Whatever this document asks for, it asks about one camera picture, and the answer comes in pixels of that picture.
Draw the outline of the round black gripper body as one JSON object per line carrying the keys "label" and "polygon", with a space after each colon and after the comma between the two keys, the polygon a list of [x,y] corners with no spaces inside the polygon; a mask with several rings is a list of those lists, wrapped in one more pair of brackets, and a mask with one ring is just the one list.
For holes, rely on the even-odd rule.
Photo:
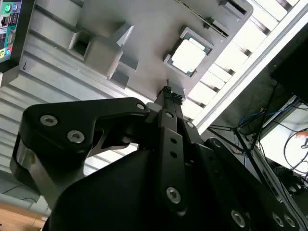
{"label": "round black gripper body", "polygon": [[47,231],[224,231],[226,216],[197,163],[174,165],[153,153],[132,153],[69,186],[58,198]]}

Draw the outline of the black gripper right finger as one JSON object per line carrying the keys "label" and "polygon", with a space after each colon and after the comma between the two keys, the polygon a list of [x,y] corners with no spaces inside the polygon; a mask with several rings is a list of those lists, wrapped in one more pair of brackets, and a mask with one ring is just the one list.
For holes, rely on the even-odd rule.
{"label": "black gripper right finger", "polygon": [[169,204],[193,231],[298,231],[307,224],[280,203],[257,164],[257,175],[215,138],[202,140],[183,118],[182,97],[169,95]]}

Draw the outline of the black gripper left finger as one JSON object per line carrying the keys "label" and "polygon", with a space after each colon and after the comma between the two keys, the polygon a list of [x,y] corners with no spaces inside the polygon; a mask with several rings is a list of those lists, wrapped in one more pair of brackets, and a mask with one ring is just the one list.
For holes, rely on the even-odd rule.
{"label": "black gripper left finger", "polygon": [[13,150],[13,175],[51,211],[74,183],[132,153],[169,165],[170,110],[165,86],[153,104],[136,98],[37,104],[27,108]]}

